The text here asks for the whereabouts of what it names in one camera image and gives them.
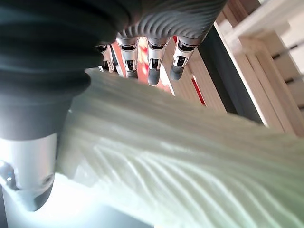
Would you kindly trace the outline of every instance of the grey gripper fingertip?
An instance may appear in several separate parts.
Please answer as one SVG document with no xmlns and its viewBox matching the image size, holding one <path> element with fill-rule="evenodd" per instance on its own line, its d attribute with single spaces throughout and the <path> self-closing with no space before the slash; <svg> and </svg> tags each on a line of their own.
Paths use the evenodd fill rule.
<svg viewBox="0 0 304 228">
<path fill-rule="evenodd" d="M 151 86 L 155 86 L 158 84 L 160 80 L 160 70 L 149 69 L 148 73 L 148 83 Z"/>
<path fill-rule="evenodd" d="M 137 70 L 135 70 L 135 71 L 126 71 L 126 76 L 127 76 L 127 78 L 135 78 L 135 79 L 137 79 L 138 78 Z"/>
<path fill-rule="evenodd" d="M 183 67 L 178 67 L 172 65 L 171 71 L 170 71 L 170 78 L 172 80 L 179 80 L 182 76 L 182 72 L 184 71 Z"/>
</svg>

